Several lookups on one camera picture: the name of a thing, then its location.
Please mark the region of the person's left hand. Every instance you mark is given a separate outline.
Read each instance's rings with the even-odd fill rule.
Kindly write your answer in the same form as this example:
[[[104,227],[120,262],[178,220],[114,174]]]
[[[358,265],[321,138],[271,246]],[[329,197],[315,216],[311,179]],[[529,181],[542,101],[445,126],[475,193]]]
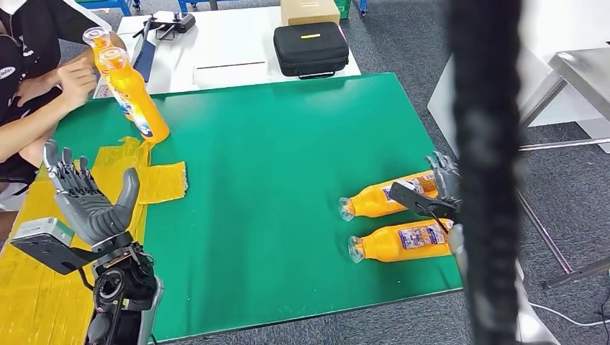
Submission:
[[[57,82],[58,79],[52,75],[41,75],[22,81],[15,94],[17,106],[22,107],[28,101],[46,94]]]

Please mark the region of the person's right hand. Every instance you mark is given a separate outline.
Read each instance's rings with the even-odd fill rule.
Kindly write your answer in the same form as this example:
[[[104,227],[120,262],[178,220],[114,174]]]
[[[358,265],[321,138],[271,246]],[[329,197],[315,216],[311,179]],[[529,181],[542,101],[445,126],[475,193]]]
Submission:
[[[58,68],[57,76],[63,90],[61,102],[70,111],[88,101],[97,83],[92,65],[85,58]]]

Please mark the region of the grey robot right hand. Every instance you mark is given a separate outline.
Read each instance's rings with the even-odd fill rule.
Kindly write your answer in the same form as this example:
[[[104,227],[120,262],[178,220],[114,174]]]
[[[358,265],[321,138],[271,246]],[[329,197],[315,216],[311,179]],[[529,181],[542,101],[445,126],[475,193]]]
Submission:
[[[458,165],[447,155],[434,151],[426,156],[426,161],[434,174],[437,197],[447,203],[456,203],[460,197],[460,173]]]

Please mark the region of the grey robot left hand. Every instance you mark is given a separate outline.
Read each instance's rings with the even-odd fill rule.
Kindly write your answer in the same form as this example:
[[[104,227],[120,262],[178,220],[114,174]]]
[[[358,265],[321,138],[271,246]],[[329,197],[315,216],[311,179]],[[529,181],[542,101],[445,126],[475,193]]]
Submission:
[[[121,193],[112,203],[97,185],[87,157],[80,157],[76,165],[68,147],[59,149],[49,139],[43,145],[43,162],[59,209],[85,243],[94,246],[128,230],[140,190],[136,169],[124,171]]]

